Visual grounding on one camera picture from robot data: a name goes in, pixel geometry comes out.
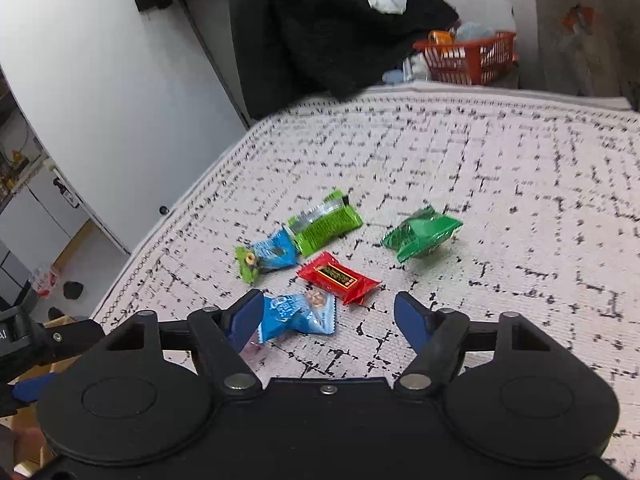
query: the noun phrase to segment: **candy wrapper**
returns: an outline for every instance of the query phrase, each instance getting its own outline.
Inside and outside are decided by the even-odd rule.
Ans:
[[[342,266],[326,251],[300,267],[298,276],[329,291],[342,299],[344,304],[360,303],[364,295],[380,282]]]
[[[296,264],[296,248],[284,229],[250,247],[236,247],[240,276],[253,283],[261,272],[283,269]]]
[[[323,290],[264,298],[258,341],[279,336],[292,328],[303,334],[329,335],[335,331],[335,296]]]
[[[349,197],[338,189],[309,211],[287,222],[293,243],[305,258],[324,247],[329,240],[362,225],[362,219],[349,205]]]
[[[400,263],[416,256],[425,256],[462,225],[460,220],[437,213],[432,206],[420,209],[386,235],[382,244],[398,251]]]

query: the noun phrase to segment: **cabinet door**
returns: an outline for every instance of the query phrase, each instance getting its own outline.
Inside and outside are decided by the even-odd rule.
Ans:
[[[4,270],[0,269],[0,298],[5,300],[9,306],[14,306],[21,290],[22,287],[15,283]]]
[[[74,208],[60,194],[60,190],[53,185],[56,174],[46,168],[42,168],[35,174],[27,186],[46,209],[63,231],[73,238],[84,223],[89,219],[89,215],[82,209],[82,206]]]
[[[25,187],[0,213],[0,240],[33,271],[50,266],[71,238]]]

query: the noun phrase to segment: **black shoe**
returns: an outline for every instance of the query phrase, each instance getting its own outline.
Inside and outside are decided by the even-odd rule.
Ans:
[[[62,286],[62,292],[68,300],[77,300],[83,289],[84,285],[78,282],[66,282]]]
[[[47,312],[47,317],[49,317],[49,321],[53,321],[54,319],[58,319],[59,317],[64,317],[65,313],[62,312],[59,308],[52,306]]]

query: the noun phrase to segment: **white rug with black pattern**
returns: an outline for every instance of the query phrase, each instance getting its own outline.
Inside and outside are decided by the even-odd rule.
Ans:
[[[133,255],[94,318],[111,330],[139,309],[172,320],[226,308],[249,289],[234,247],[265,238],[338,187],[365,224],[328,250],[382,288],[366,307],[340,306],[333,336],[268,344],[252,361],[263,381],[396,377],[414,357],[393,322],[400,290],[473,320],[515,310],[614,388],[620,423],[605,457],[640,479],[639,118],[486,89],[311,98],[257,123],[210,168]],[[427,259],[399,265],[380,240],[427,202],[464,226]],[[295,271],[257,286],[267,295],[304,290]],[[180,352],[168,358],[191,365]]]

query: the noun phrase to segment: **red basket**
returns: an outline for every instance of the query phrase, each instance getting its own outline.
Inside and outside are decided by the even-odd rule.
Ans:
[[[499,31],[494,38],[465,43],[414,43],[424,53],[433,79],[459,85],[486,85],[505,75],[513,63],[514,32]]]

